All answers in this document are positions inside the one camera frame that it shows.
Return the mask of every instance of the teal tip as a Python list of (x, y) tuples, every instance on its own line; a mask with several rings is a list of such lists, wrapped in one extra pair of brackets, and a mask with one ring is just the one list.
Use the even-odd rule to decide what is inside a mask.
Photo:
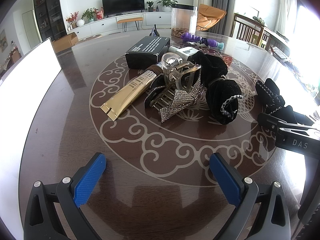
[(219, 49), (223, 49), (224, 47), (224, 43), (223, 42), (218, 42), (218, 48)]

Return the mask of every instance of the black velvet bow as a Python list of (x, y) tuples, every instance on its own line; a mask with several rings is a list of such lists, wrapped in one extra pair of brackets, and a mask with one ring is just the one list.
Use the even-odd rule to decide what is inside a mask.
[(260, 102), (266, 107), (266, 114), (271, 114), (287, 123), (313, 124), (305, 115), (294, 112), (292, 106), (284, 107), (285, 101), (272, 79), (267, 78), (264, 83), (258, 80), (256, 91)]
[(232, 122), (237, 116), (238, 98), (242, 95), (234, 80), (225, 79), (227, 65), (222, 58), (202, 51), (194, 54), (192, 62), (202, 66), (201, 83), (207, 88), (206, 100), (212, 116), (221, 124)]

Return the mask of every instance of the purple toy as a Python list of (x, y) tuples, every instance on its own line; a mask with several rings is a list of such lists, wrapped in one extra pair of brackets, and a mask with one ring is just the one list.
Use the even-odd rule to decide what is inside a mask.
[(206, 46), (210, 46), (213, 48), (219, 48), (223, 49), (224, 43), (223, 42), (217, 42), (215, 40), (207, 39), (207, 38), (201, 38), (200, 36), (192, 35), (191, 33), (185, 33), (182, 34), (180, 37), (184, 42), (197, 42), (199, 44), (205, 44)]

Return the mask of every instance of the white vase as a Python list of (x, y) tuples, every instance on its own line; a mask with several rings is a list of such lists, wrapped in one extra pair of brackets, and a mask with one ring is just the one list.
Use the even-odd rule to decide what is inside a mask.
[(170, 6), (163, 6), (162, 11), (164, 12), (171, 12), (171, 7)]
[(84, 20), (83, 19), (78, 20), (77, 21), (77, 26), (80, 27), (82, 25), (84, 25)]

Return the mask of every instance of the black jar lid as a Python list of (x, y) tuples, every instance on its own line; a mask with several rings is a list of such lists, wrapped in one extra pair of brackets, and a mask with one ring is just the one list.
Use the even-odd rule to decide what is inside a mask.
[(185, 5), (185, 4), (178, 4), (178, 3), (172, 4), (172, 8), (186, 9), (186, 10), (192, 10), (192, 11), (198, 10), (198, 7), (197, 7), (197, 6)]

